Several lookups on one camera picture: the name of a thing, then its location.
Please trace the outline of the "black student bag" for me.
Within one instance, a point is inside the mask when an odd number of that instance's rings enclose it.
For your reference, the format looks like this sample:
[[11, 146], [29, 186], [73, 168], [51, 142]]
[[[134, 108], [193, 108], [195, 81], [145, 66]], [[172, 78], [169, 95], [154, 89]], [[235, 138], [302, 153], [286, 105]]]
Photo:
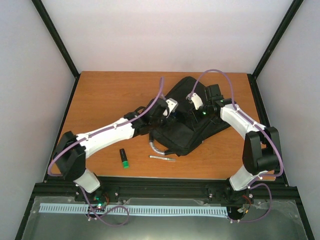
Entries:
[[230, 125], [219, 117], [194, 117], [194, 104], [186, 97], [192, 91], [196, 79], [187, 76], [181, 79], [165, 96], [178, 102], [175, 112], [179, 119], [169, 116], [169, 122], [153, 129], [149, 134], [154, 137], [155, 146], [161, 151], [170, 150], [173, 154], [186, 156], [204, 140], [226, 130]]

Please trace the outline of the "slim white pen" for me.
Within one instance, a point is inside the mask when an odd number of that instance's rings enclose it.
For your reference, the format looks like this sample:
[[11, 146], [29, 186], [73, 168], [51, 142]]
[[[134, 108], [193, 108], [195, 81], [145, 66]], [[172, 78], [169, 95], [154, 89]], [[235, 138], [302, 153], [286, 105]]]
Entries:
[[156, 155], [149, 155], [149, 158], [151, 159], [159, 159], [164, 161], [170, 161], [175, 162], [176, 160], [174, 158], [164, 157], [164, 156], [156, 156]]

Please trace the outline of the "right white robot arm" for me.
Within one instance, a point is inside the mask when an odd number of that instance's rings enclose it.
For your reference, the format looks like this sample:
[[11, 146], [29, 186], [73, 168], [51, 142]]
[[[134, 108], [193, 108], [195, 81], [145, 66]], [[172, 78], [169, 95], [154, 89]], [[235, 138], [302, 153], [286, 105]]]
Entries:
[[229, 178], [233, 191], [249, 189], [257, 179], [267, 176], [270, 171], [283, 169], [279, 132], [274, 127], [266, 127], [254, 121], [232, 98], [214, 94], [217, 84], [205, 88], [205, 101], [195, 89], [186, 97], [195, 110], [203, 116], [218, 117], [228, 123], [244, 139], [242, 166]]

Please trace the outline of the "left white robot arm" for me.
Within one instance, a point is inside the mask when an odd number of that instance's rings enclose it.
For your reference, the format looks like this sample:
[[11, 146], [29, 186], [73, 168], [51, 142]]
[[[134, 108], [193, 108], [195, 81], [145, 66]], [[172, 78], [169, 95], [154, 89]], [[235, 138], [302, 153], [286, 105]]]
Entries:
[[148, 134], [164, 124], [178, 105], [173, 98], [153, 99], [147, 107], [141, 106], [107, 126], [80, 134], [65, 132], [53, 153], [48, 175], [55, 176], [52, 173], [52, 167], [57, 166], [58, 177], [72, 181], [81, 187], [92, 201], [101, 200], [104, 188], [98, 177], [87, 169], [86, 160], [96, 152], [117, 142]]

